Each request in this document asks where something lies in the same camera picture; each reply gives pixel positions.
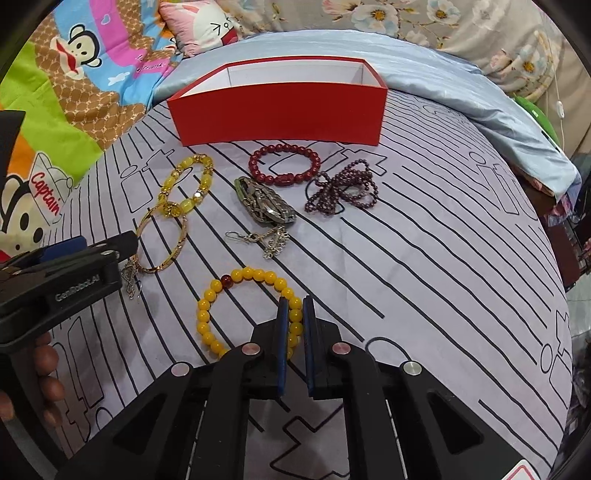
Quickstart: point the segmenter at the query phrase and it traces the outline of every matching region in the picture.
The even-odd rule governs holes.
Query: finger
[[[51,342],[51,334],[49,332],[45,332],[41,335],[37,340],[35,340],[36,346],[47,345]]]
[[[49,401],[63,400],[66,396],[64,386],[57,378],[41,377],[39,379],[39,388],[43,396]]]
[[[43,418],[52,427],[59,427],[62,423],[60,409],[54,403],[48,403],[43,411]]]
[[[14,406],[5,392],[0,391],[0,419],[9,421],[14,418]]]
[[[33,362],[37,375],[49,375],[57,368],[59,355],[52,346],[38,346],[33,350]]]

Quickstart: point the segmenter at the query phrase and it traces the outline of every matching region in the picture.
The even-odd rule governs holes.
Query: yellow crystal bracelet
[[[276,291],[281,292],[282,297],[289,300],[290,328],[287,336],[287,359],[290,359],[294,352],[293,349],[300,343],[300,335],[304,332],[304,326],[301,323],[303,318],[301,298],[294,295],[294,291],[287,286],[286,279],[277,278],[275,272],[270,270],[265,272],[262,268],[258,270],[251,267],[237,268],[232,270],[229,275],[223,275],[219,280],[212,280],[209,288],[203,292],[201,300],[197,302],[197,332],[201,335],[201,340],[219,358],[223,357],[228,351],[228,348],[217,340],[216,336],[210,331],[209,309],[216,300],[218,293],[224,288],[230,288],[235,283],[240,283],[242,280],[264,281],[267,285],[273,286]]]
[[[203,174],[201,175],[199,188],[193,193],[192,198],[184,199],[181,203],[169,202],[168,195],[173,189],[174,184],[177,183],[183,171],[190,168],[193,163],[203,164]],[[162,189],[158,194],[158,205],[163,206],[164,216],[178,217],[183,213],[189,213],[193,210],[193,207],[200,205],[212,186],[212,176],[213,160],[211,157],[204,154],[195,154],[192,157],[185,158],[174,168],[170,177],[164,180]]]

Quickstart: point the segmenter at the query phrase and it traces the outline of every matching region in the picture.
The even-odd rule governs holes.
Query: pink pillow
[[[160,15],[186,57],[238,41],[234,20],[215,0],[177,4],[161,2]]]

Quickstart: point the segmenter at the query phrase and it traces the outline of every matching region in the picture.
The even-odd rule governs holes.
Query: white cable
[[[542,10],[538,8],[538,13],[540,14],[540,21],[542,27],[544,27],[544,32],[546,33],[546,39],[548,40],[548,46],[550,48],[550,56],[552,57],[552,65],[553,65],[553,73],[554,73],[554,86],[556,87],[556,98],[558,99],[556,102],[556,113],[558,114],[558,120],[560,121],[560,134],[562,136],[562,148],[564,149],[564,125],[563,125],[563,118],[564,118],[564,105],[560,101],[560,91],[558,89],[558,79],[556,78],[556,70],[558,69],[558,65],[554,61],[554,52],[552,51],[552,42],[550,41],[550,35],[548,34],[548,28],[546,27],[546,23],[544,21],[544,17],[542,16]]]
[[[546,110],[544,111],[544,115],[545,116],[548,116],[548,110],[549,110],[549,108],[548,108],[548,102],[549,102],[549,100],[548,100],[548,93],[546,93]]]

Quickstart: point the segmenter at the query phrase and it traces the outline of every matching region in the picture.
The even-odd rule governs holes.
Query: white bed sheet with black lines
[[[333,174],[370,162],[379,201],[344,205],[327,218],[304,212],[304,186],[280,194],[297,210],[293,239],[272,260],[261,245],[225,237],[261,231],[236,198],[249,153],[268,142],[181,146],[165,104],[117,140],[72,193],[44,238],[88,243],[135,229],[182,158],[215,162],[210,196],[189,213],[189,235],[168,269],[144,277],[138,300],[114,293],[53,329],[66,385],[59,436],[68,455],[81,448],[173,363],[214,361],[195,333],[199,294],[213,277],[244,265],[275,270],[298,295],[312,295],[321,318],[344,340],[380,361],[421,362],[538,470],[550,470],[570,399],[570,332],[556,261],[515,177],[461,114],[390,91],[377,147],[309,145]],[[262,171],[305,167],[297,155],[263,157]],[[183,174],[171,199],[192,194],[200,171]],[[140,241],[149,265],[178,237],[156,218]],[[274,316],[275,293],[236,286],[212,307],[212,330],[230,346]],[[306,396],[303,353],[289,362],[286,395],[253,402],[245,478],[345,478],[342,403]]]

